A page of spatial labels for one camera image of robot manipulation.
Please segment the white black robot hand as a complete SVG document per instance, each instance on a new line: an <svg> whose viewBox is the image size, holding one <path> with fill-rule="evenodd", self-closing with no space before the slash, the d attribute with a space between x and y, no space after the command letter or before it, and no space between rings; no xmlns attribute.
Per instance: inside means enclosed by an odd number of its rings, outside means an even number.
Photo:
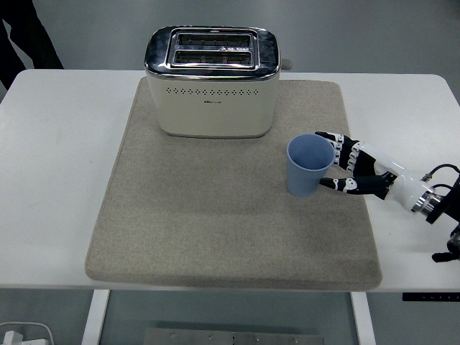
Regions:
<svg viewBox="0 0 460 345"><path fill-rule="evenodd" d="M398 202L405 210L421 212L435 189L371 144L344 134L317 132L334 148L333 163L351 175L321 178L324 187L350 195L374 195Z"/></svg>

